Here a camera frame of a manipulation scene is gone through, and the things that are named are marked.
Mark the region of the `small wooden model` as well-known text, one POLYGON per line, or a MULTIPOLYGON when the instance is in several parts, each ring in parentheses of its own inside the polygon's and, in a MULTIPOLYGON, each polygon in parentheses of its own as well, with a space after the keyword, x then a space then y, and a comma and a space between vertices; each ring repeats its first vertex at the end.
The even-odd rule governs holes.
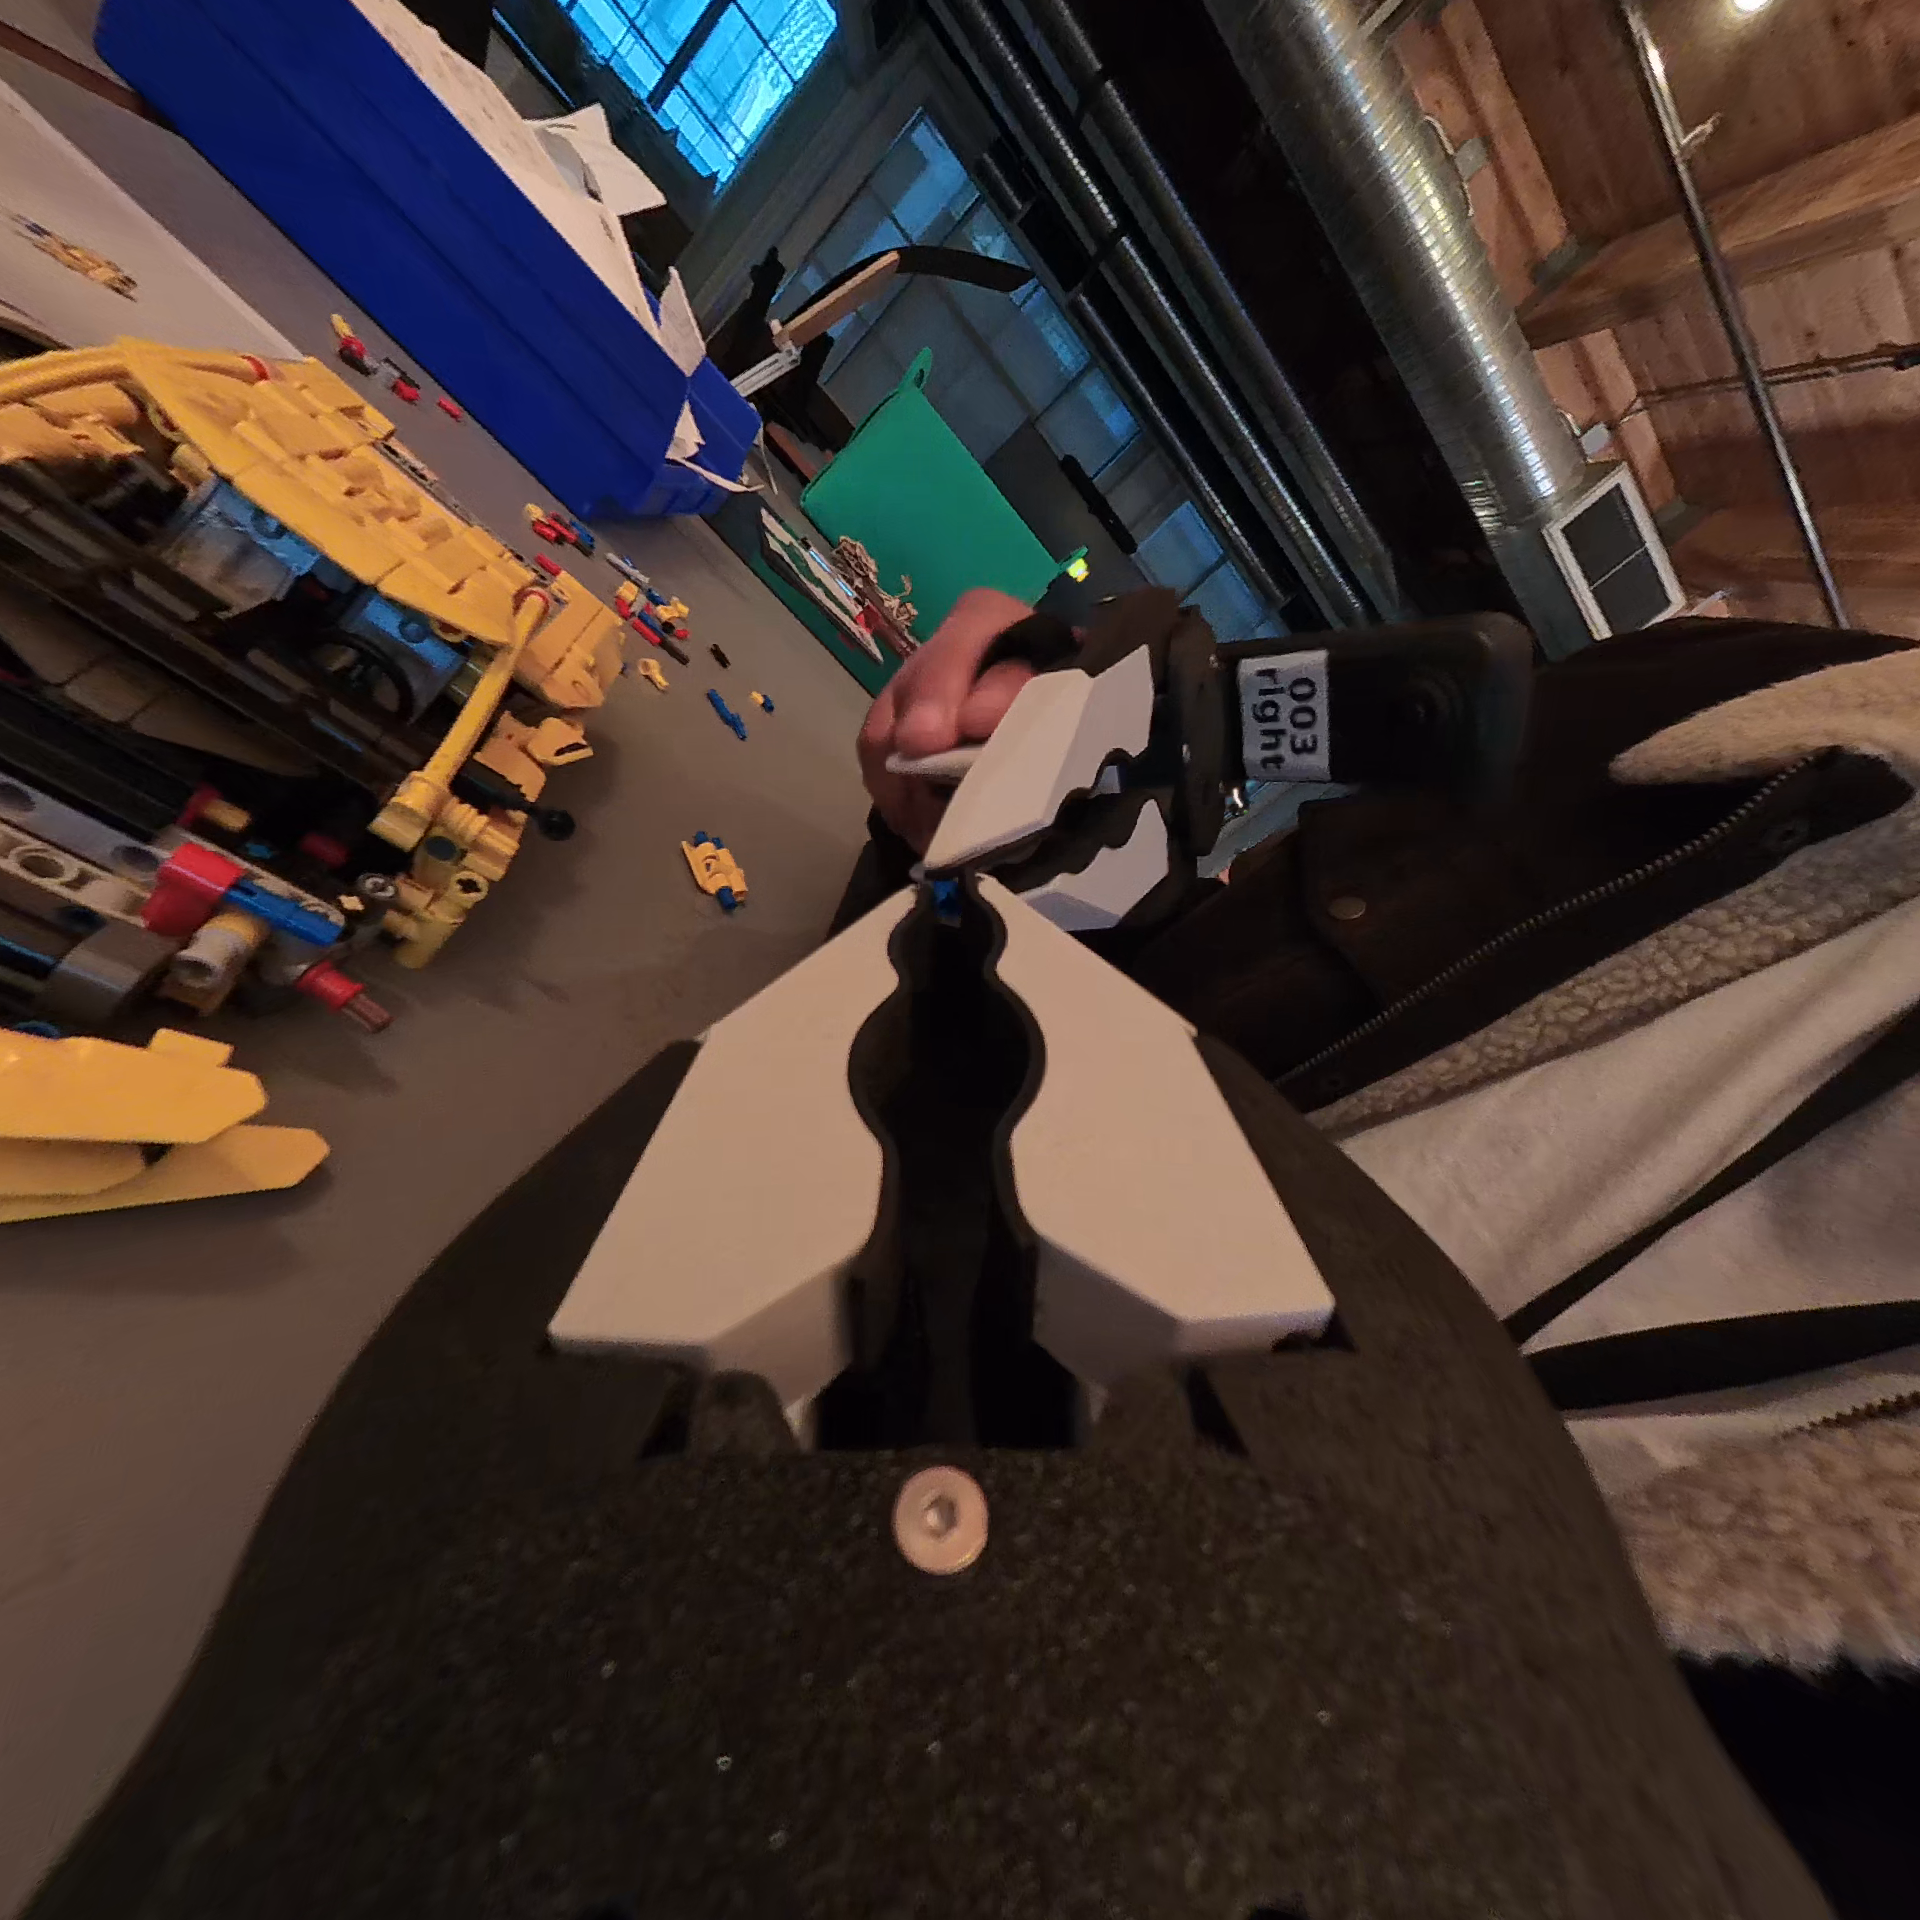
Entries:
POLYGON ((831 571, 851 589, 852 619, 864 636, 895 657, 910 657, 920 647, 919 610, 910 598, 910 575, 901 575, 895 591, 890 589, 868 547, 851 534, 834 540, 831 571))

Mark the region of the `silver ventilation duct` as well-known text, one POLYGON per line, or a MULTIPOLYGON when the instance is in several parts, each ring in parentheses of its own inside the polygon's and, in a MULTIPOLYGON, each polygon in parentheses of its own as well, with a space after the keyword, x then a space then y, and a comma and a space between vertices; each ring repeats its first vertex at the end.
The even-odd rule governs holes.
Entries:
POLYGON ((1588 482, 1455 167, 1354 3, 1208 3, 1548 658, 1592 642, 1548 523, 1588 482))

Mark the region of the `white crumpled papers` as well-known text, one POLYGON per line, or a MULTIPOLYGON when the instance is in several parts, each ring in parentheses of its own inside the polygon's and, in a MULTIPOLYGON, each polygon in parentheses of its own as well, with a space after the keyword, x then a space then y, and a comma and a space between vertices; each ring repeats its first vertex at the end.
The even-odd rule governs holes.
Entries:
POLYGON ((686 393, 666 447, 660 482, 634 514, 643 518, 706 517, 726 495, 747 492, 750 485, 740 479, 740 471, 757 447, 760 421, 708 362, 679 273, 666 273, 659 295, 643 286, 619 219, 643 211, 662 211, 666 197, 615 146, 604 107, 524 119, 482 66, 460 58, 410 6, 358 3, 357 11, 450 113, 471 143, 492 157, 559 239, 606 284, 637 329, 686 377, 687 389, 698 377, 708 377, 708 389, 722 397, 720 411, 700 414, 694 393, 686 393))

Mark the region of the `blue storage bin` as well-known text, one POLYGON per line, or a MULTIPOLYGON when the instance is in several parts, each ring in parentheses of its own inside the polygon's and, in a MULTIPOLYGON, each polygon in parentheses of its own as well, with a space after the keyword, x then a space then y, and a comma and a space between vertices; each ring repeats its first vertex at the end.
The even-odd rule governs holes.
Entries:
POLYGON ((578 514, 706 517, 760 421, 611 207, 403 4, 100 4, 103 60, 578 514))

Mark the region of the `person's fleece-lined jacket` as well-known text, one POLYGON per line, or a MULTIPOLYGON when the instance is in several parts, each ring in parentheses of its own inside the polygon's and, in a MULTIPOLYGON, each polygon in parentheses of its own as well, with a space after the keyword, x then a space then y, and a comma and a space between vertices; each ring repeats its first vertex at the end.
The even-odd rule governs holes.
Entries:
MULTIPOLYGON (((1462 1042, 1316 1111, 1336 1142, 1548 1066, 1754 975, 1916 902, 1916 789, 1891 822, 1847 831, 1719 905, 1600 959, 1462 1042)), ((1667 1221, 1554 1284, 1534 1307, 1498 1317, 1568 1422, 1600 1386, 1715 1389, 1740 1371, 1683 1379, 1683 1330, 1653 1337, 1653 1358, 1602 1367, 1571 1354, 1536 1361, 1527 1337, 1637 1260, 1670 1221, 1710 1203, 1812 1139, 1816 1127, 1916 1079, 1916 1007, 1837 1073, 1768 1139, 1712 1178, 1667 1221)), ((1916 1394, 1887 1411, 1845 1412, 1755 1447, 1736 1447, 1607 1494, 1663 1637, 1700 1661, 1740 1660, 1802 1674, 1859 1669, 1916 1678, 1916 1394)))

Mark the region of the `white vent grille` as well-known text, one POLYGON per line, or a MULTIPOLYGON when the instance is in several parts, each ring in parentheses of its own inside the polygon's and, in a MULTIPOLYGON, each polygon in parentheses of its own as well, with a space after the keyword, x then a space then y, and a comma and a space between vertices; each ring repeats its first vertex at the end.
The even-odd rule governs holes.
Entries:
POLYGON ((1638 478, 1623 461, 1592 463, 1543 540, 1590 641, 1644 633, 1690 609, 1638 478))

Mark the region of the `instruction booklet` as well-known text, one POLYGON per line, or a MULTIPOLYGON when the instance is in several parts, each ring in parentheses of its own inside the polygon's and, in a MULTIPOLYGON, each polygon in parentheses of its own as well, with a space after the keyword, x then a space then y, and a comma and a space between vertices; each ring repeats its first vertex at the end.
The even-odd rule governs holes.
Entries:
POLYGON ((2 329, 39 350, 138 339, 299 357, 11 86, 2 86, 2 329))

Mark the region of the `scatter of small coloured pins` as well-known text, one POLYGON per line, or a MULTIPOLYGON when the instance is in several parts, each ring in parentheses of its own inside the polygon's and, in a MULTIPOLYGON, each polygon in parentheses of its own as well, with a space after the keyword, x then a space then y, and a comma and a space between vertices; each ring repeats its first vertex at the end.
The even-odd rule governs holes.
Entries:
MULTIPOLYGON (((421 397, 421 377, 394 354, 373 351, 351 321, 332 314, 327 324, 336 341, 336 357, 348 371, 383 380, 394 397, 406 403, 421 397)), ((668 454, 636 510, 639 518, 708 517, 738 495, 765 489, 760 417, 711 358, 702 358, 687 377, 679 434, 693 441, 693 447, 668 454)), ((534 542, 540 569, 552 571, 559 555, 606 563, 619 575, 615 610, 636 621, 659 652, 684 658, 684 603, 650 586, 639 566, 623 551, 606 543, 582 514, 559 500, 541 498, 527 500, 520 518, 534 542)))

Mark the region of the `wooden articulated stand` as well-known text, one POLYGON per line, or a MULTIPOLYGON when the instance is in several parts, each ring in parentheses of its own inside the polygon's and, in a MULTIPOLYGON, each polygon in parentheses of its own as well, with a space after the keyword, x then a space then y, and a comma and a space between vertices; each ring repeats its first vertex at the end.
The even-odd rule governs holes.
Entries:
POLYGON ((768 316, 770 350, 743 373, 731 375, 733 390, 750 399, 792 375, 812 343, 907 276, 964 284, 1003 298, 1022 293, 1035 279, 1022 262, 960 246, 904 244, 864 257, 812 295, 789 321, 768 316))

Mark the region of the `grey desk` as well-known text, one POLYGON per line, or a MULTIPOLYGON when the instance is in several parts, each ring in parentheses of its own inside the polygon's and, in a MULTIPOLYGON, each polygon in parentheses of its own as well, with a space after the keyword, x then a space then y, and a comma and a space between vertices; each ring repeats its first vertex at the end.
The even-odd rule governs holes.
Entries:
POLYGON ((318 1130, 294 1190, 4 1230, 4 1916, 168 1710, 304 1430, 418 1274, 666 1042, 827 925, 867 829, 867 693, 706 518, 599 537, 731 670, 623 678, 534 842, 411 974, 394 1027, 301 1007, 220 1025, 267 1118, 318 1130), (718 834, 722 913, 680 838, 718 834))

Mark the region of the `person's right hand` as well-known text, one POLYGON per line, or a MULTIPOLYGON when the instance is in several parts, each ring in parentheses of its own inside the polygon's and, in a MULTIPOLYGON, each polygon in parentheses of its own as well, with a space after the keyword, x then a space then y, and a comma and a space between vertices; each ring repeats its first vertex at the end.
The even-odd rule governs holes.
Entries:
POLYGON ((875 818, 911 858, 920 858, 936 831, 947 790, 892 771, 890 761, 916 761, 992 738, 1035 670, 1026 660, 984 666, 984 658, 997 638, 1029 614, 1030 609, 1005 591, 962 591, 867 713, 854 743, 856 767, 875 818))

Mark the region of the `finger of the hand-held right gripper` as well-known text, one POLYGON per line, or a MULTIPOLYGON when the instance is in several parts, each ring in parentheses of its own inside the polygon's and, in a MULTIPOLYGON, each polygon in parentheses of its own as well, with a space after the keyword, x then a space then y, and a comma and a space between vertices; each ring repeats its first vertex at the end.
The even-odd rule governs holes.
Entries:
POLYGON ((920 777, 954 794, 923 869, 949 875, 1030 847, 1070 799, 1148 749, 1155 702, 1150 657, 1096 674, 1061 667, 1024 684, 984 743, 926 755, 920 777))
POLYGON ((1173 783, 1099 780, 1018 852, 1018 898, 1062 933, 1151 919, 1187 865, 1173 783))

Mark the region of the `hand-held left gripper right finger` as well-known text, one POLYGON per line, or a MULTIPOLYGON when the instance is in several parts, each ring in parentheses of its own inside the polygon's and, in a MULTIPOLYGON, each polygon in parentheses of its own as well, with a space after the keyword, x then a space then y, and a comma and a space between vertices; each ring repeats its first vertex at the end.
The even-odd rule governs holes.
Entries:
POLYGON ((1195 1029, 1002 882, 976 898, 1024 1042, 971 1303, 978 1435, 1070 1437, 1076 1402, 1164 1365, 1314 1343, 1330 1284, 1195 1029))

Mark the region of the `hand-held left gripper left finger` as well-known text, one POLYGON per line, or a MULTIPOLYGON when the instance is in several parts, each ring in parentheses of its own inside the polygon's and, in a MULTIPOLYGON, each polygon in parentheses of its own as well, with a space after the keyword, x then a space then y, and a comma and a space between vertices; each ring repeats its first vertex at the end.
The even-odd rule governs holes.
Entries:
POLYGON ((911 989, 903 887, 708 1027, 547 1326, 558 1354, 755 1377, 806 1434, 884 1332, 911 989))

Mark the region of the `person's white sweater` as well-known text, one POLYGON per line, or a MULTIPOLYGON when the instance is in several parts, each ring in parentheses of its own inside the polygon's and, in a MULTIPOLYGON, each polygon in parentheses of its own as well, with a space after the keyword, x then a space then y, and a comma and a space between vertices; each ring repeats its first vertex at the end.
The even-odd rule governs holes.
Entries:
MULTIPOLYGON (((1351 1137, 1349 1157, 1501 1319, 1698 1198, 1916 1007, 1916 902, 1614 1041, 1351 1137)), ((1527 1337, 1536 1361, 1653 1358, 1568 1434, 1608 1497, 1916 1394, 1916 1079, 1742 1180, 1527 1337)))

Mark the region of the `yellow toy brick car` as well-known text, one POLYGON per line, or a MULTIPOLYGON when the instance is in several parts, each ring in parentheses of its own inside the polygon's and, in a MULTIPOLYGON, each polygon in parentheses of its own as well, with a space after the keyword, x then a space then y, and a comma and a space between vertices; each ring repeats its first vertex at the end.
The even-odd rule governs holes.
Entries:
POLYGON ((394 1014, 534 837, 621 610, 460 510, 314 357, 139 339, 2 380, 7 1225, 276 1193, 202 1025, 394 1014))

